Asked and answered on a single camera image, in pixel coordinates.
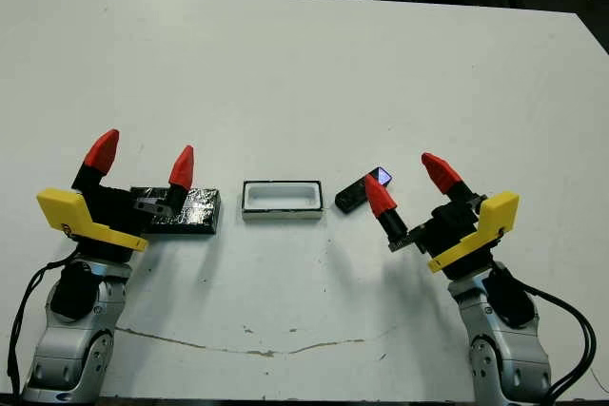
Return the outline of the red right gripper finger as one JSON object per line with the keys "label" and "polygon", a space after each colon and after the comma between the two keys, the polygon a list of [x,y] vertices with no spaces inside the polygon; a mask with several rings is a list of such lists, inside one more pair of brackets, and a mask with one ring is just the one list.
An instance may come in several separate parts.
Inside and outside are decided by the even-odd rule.
{"label": "red right gripper finger", "polygon": [[372,175],[364,177],[364,189],[374,217],[382,226],[387,238],[401,240],[408,232],[402,218],[397,212],[397,204],[386,188]]}
{"label": "red right gripper finger", "polygon": [[422,164],[433,184],[450,202],[468,203],[472,208],[479,206],[479,195],[467,186],[461,175],[445,159],[424,152]]}

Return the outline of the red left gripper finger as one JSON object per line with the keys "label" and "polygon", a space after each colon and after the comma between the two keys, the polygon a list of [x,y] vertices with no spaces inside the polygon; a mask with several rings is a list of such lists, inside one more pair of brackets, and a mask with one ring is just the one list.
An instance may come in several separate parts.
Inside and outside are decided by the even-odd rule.
{"label": "red left gripper finger", "polygon": [[194,169],[194,150],[187,145],[176,159],[171,170],[169,188],[165,196],[167,206],[182,206],[192,185]]}
{"label": "red left gripper finger", "polygon": [[101,135],[89,149],[71,188],[85,192],[98,186],[108,174],[116,156],[119,130],[110,129]]}

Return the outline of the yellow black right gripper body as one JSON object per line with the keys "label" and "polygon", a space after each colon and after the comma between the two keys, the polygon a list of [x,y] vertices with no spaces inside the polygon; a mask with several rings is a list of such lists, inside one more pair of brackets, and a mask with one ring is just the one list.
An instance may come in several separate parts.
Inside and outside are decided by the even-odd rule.
{"label": "yellow black right gripper body", "polygon": [[435,208],[431,218],[406,231],[389,249],[410,244],[428,254],[428,268],[448,278],[463,278],[493,262],[492,249],[515,224],[519,196],[505,191],[490,198],[476,196]]}

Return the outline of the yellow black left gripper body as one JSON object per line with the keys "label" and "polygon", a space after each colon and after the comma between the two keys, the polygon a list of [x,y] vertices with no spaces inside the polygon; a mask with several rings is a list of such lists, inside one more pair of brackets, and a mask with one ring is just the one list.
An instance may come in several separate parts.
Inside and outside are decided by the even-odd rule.
{"label": "yellow black left gripper body", "polygon": [[117,263],[147,248],[143,234],[154,218],[172,215],[164,201],[145,202],[108,187],[85,193],[47,188],[36,199],[49,226],[75,241],[81,256]]}

